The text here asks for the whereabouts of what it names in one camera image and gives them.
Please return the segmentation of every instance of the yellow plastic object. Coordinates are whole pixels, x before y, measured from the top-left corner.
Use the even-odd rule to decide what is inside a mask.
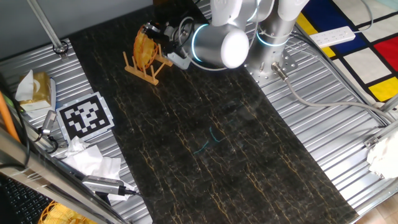
[[[52,201],[44,209],[38,224],[96,224],[73,210]]]
[[[156,43],[143,33],[143,28],[144,26],[137,33],[133,52],[134,58],[137,61],[137,67],[141,71],[150,67],[158,51]]]

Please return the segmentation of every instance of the black marble surface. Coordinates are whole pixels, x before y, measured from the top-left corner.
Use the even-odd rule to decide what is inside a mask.
[[[153,86],[122,52],[154,8],[70,36],[155,223],[348,223],[357,216],[243,68],[165,67]]]

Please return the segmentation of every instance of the yellow square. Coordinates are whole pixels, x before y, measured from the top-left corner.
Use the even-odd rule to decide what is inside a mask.
[[[370,86],[374,96],[381,102],[391,99],[398,94],[398,78],[390,78],[384,82],[380,82],[374,86]]]

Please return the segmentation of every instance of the orange pole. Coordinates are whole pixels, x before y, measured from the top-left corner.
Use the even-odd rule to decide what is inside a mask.
[[[6,124],[6,128],[8,133],[17,141],[21,142],[19,140],[17,131],[15,130],[14,122],[12,122],[11,114],[10,111],[8,110],[6,101],[4,100],[4,97],[2,96],[2,93],[0,91],[0,113],[1,116],[4,120],[4,123]]]

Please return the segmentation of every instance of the metal grating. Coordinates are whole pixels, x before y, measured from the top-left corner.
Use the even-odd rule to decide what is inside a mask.
[[[211,17],[210,0],[198,3],[203,15]],[[254,24],[246,26],[246,34],[253,38]],[[291,39],[294,48],[303,50],[308,45]],[[289,75],[297,93],[311,102],[359,101],[349,91],[340,74],[326,68],[313,56],[286,50],[298,64]],[[333,182],[340,194],[363,215],[398,191],[397,180],[380,179],[369,171],[366,162],[368,149],[363,142],[380,131],[381,123],[373,114],[361,108],[339,106],[312,108],[299,103],[280,78],[260,83],[264,94],[283,117],[318,165]]]
[[[69,58],[67,60],[61,60],[60,57],[52,51],[52,45],[48,45],[0,62],[0,73],[6,79],[11,90],[15,92],[19,83],[19,77],[21,75],[26,75],[28,71],[32,69],[34,72],[47,72],[47,74],[55,80],[57,84],[57,107],[89,93],[93,93],[93,89],[73,50],[73,46],[71,46],[68,39],[64,41],[70,46],[68,51]],[[34,127],[39,128],[42,126],[44,119],[45,116],[41,116],[39,118],[31,118],[29,122]],[[57,122],[54,123],[51,135],[59,143],[64,142]],[[120,158],[120,178],[133,187],[137,187],[111,130],[87,142],[96,144],[104,157]],[[54,156],[62,157],[62,155],[63,152],[60,151]],[[132,220],[134,223],[138,224],[152,223],[152,219],[144,201],[138,196],[132,196],[127,201],[113,202],[112,207],[125,220]]]

